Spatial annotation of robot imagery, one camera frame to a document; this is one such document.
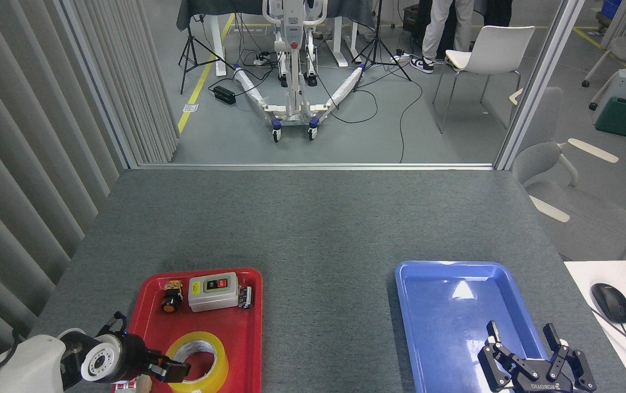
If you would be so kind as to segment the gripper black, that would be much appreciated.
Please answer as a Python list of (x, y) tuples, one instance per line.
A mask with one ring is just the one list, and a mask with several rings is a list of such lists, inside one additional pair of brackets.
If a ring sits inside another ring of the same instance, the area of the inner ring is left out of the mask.
[(570, 379), (561, 369), (568, 363), (578, 391), (595, 391), (596, 382), (585, 353), (573, 350), (560, 339), (553, 324), (545, 324), (545, 338), (553, 351), (549, 363), (528, 364), (532, 373), (524, 371), (524, 360), (502, 344), (495, 321), (486, 325), (488, 339), (478, 353), (481, 369), (491, 391), (570, 392)]
[(149, 350), (145, 341), (135, 334), (119, 336), (119, 380), (128, 381), (149, 371), (163, 383), (182, 383), (191, 370), (191, 364), (175, 362), (159, 350)]

